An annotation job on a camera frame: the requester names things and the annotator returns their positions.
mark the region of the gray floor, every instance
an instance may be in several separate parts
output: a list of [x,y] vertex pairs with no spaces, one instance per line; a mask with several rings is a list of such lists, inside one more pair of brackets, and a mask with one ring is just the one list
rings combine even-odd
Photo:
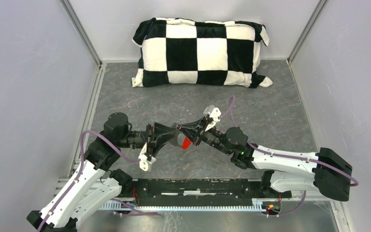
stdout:
[[[134,130],[144,130],[147,123],[170,126],[174,122],[193,122],[202,117],[208,105],[220,110],[228,108],[228,100],[237,100],[233,109],[237,124],[251,142],[289,150],[315,151],[311,130],[303,111],[295,82],[284,60],[263,60],[258,73],[274,82],[268,88],[241,86],[165,85],[159,87],[130,86],[137,72],[136,63],[107,64],[92,129],[103,130],[103,123],[114,112],[128,115]],[[217,127],[226,131],[232,126],[225,117]],[[129,157],[139,150],[122,149]],[[121,168],[133,178],[260,178],[261,170],[242,170],[230,157],[201,143],[182,150],[166,145],[157,155],[153,171],[143,172],[137,163],[118,160],[111,168]]]
[[[233,113],[251,142],[290,150],[315,151],[311,130],[305,117],[297,88],[289,67],[282,60],[263,60],[258,73],[267,75],[274,84],[269,88],[215,87],[203,85],[166,85],[151,88],[132,88],[130,78],[136,74],[135,63],[108,64],[92,129],[101,131],[104,121],[114,112],[129,116],[134,130],[144,130],[147,123],[192,122],[202,116],[208,105],[226,110],[232,95],[237,98]],[[218,128],[225,131],[232,126],[229,117]],[[136,158],[139,150],[122,149]],[[228,156],[201,144],[182,150],[165,146],[158,154],[152,172],[143,172],[138,164],[120,159],[112,170],[121,168],[134,178],[260,178],[263,171],[241,170]],[[297,203],[283,202],[283,212]],[[97,211],[79,229],[91,231],[337,231],[330,204],[307,202],[302,209],[282,218],[266,219],[257,212],[162,212],[155,217],[114,216]]]

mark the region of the checkered pillow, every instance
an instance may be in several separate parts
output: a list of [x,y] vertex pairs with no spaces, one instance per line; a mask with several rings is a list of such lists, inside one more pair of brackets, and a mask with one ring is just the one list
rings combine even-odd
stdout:
[[272,84],[258,75],[260,42],[268,46],[265,26],[253,22],[194,22],[182,18],[152,18],[142,22],[133,42],[142,57],[133,87],[163,84]]

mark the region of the black mounting base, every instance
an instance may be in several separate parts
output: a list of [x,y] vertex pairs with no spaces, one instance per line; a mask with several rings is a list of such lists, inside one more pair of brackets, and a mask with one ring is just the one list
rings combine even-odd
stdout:
[[[131,198],[134,189],[141,206],[250,206],[253,198],[279,197],[264,193],[261,181],[252,179],[138,179],[125,184],[118,197]],[[292,197],[290,191],[281,195]]]

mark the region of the black and white checkered cushion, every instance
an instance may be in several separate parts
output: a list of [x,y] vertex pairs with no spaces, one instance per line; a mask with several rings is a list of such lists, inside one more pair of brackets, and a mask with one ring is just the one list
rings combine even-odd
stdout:
[[267,87],[272,81],[256,72],[261,41],[269,43],[265,26],[253,22],[152,18],[142,22],[133,37],[142,57],[132,86]]

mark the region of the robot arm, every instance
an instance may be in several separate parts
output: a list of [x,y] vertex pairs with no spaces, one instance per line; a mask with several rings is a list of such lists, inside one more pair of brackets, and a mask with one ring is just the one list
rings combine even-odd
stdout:
[[[348,176],[352,173],[352,166],[332,150],[321,148],[318,153],[295,153],[251,144],[239,127],[231,127],[225,133],[218,130],[215,125],[220,121],[220,115],[218,108],[209,106],[204,111],[204,117],[192,123],[174,123],[171,127],[154,123],[148,124],[145,131],[133,131],[125,114],[114,113],[105,122],[104,131],[100,134],[119,148],[141,148],[138,159],[134,161],[139,162],[143,171],[150,171],[158,151],[182,133],[189,144],[197,146],[204,142],[226,155],[232,155],[230,160],[237,167],[267,169],[260,184],[260,191],[265,195],[290,190],[316,190],[334,200],[349,200],[349,178],[327,168],[326,164]],[[119,158],[120,155],[103,139],[96,138],[85,152],[79,178],[78,172],[75,172],[47,206],[28,215],[28,221],[45,232],[77,231],[76,228],[85,219],[105,202],[118,196],[122,189],[127,189],[125,184],[132,181],[120,169],[115,170],[104,184],[85,196],[94,182]]]
[[205,116],[196,122],[174,123],[173,127],[193,145],[205,142],[232,155],[231,162],[239,168],[270,170],[262,177],[268,191],[316,190],[337,201],[349,200],[352,166],[333,150],[323,147],[319,152],[300,153],[251,144],[239,127],[231,127],[225,133],[216,129],[215,123],[221,114],[218,108],[209,106],[204,113]]

